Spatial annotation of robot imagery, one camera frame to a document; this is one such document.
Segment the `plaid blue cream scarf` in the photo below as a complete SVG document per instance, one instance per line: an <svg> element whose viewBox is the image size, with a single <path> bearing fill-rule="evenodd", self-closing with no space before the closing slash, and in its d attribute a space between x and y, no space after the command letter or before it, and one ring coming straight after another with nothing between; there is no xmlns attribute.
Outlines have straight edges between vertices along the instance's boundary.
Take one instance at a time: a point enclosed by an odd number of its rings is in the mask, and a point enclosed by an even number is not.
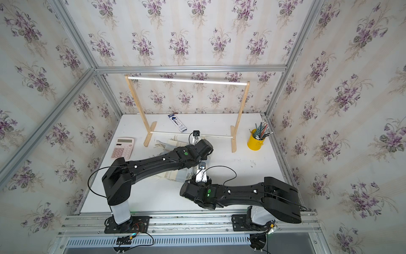
<svg viewBox="0 0 406 254"><path fill-rule="evenodd" d="M175 137L167 140L166 142L162 142L157 140L155 142L154 147L155 148L160 148L162 149L162 153L160 155L172 151L176 147L182 147L187 145L187 143L178 141ZM164 178L169 181L173 182L184 182L186 180L191 179L193 173L196 173L197 167L192 167L192 168L184 168L180 170L172 170L172 171L166 171L163 173L159 173L156 175L156 177L159 178Z"/></svg>

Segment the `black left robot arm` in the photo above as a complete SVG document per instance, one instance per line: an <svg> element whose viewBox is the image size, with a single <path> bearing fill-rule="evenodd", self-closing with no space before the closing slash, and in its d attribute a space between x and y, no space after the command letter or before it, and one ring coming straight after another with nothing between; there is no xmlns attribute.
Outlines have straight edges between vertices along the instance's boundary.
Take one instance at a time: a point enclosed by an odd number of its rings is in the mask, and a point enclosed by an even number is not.
<svg viewBox="0 0 406 254"><path fill-rule="evenodd" d="M148 159L129 161L123 157L115 159L101 178L115 223L121 225L131 219L128 199L131 196L132 185L166 171L198 166L213 151L214 148L209 141L200 140L195 145L176 147Z"/></svg>

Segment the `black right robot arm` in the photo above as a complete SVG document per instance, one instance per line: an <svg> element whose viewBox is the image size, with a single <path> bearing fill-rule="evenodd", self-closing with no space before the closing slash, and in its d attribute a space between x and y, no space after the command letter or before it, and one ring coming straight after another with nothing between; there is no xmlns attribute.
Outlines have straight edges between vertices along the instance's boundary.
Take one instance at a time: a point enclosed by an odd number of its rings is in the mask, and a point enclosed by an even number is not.
<svg viewBox="0 0 406 254"><path fill-rule="evenodd" d="M247 186L186 181L180 196L207 210L231 205L259 206L282 222L302 222L298 190L274 177L265 177L263 182Z"/></svg>

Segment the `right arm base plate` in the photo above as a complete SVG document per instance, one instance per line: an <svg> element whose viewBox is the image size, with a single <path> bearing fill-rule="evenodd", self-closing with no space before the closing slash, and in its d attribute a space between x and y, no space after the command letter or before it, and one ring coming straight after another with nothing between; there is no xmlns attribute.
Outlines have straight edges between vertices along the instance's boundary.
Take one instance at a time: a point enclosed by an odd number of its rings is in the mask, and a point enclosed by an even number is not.
<svg viewBox="0 0 406 254"><path fill-rule="evenodd" d="M231 216L232 229L234 232L242 231L267 231L273 225L275 225L275 220L268 221L265 225L260 225L252 222L251 217L247 214L234 214Z"/></svg>

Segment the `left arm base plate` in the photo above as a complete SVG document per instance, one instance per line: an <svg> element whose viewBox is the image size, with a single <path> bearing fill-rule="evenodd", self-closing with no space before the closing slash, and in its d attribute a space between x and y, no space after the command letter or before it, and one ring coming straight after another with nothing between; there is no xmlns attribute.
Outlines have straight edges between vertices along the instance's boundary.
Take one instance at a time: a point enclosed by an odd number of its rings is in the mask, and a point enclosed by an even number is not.
<svg viewBox="0 0 406 254"><path fill-rule="evenodd" d="M145 233L148 230L150 217L148 216L131 216L131 218L122 223L117 224L114 217L111 216L105 221L105 234L132 234L132 233Z"/></svg>

